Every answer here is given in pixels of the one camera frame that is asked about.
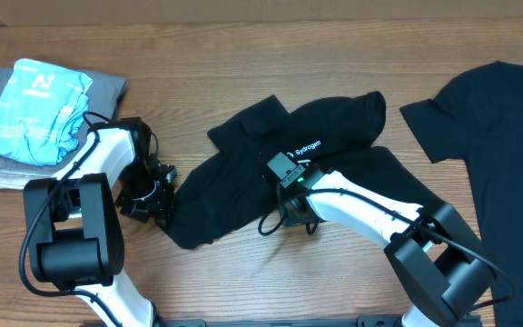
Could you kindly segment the black polo shirt Sydrogen logo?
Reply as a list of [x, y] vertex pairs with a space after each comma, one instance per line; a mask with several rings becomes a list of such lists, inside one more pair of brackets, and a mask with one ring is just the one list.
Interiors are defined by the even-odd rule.
[[383, 95], [328, 97], [288, 112], [270, 96], [208, 133], [218, 152], [186, 177], [164, 232], [192, 250], [271, 213], [278, 179], [267, 163], [277, 153], [332, 168], [348, 180], [404, 203], [439, 198], [385, 147], [375, 145], [386, 122]]

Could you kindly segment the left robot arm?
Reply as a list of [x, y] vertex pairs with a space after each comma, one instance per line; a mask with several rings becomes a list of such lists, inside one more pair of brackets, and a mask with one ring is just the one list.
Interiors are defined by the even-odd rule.
[[124, 270], [120, 216], [170, 225], [176, 169], [139, 117], [91, 124], [81, 152], [24, 188], [26, 234], [18, 271], [42, 297], [75, 296], [105, 326], [162, 326], [155, 304]]

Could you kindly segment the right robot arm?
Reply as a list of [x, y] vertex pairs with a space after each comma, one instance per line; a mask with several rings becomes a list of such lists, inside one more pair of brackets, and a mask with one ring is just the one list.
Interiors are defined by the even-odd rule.
[[344, 225], [376, 243], [412, 303], [397, 317], [370, 316], [360, 325], [479, 326], [476, 301], [495, 280], [481, 240], [457, 210], [390, 199], [317, 167], [279, 173], [290, 213]]

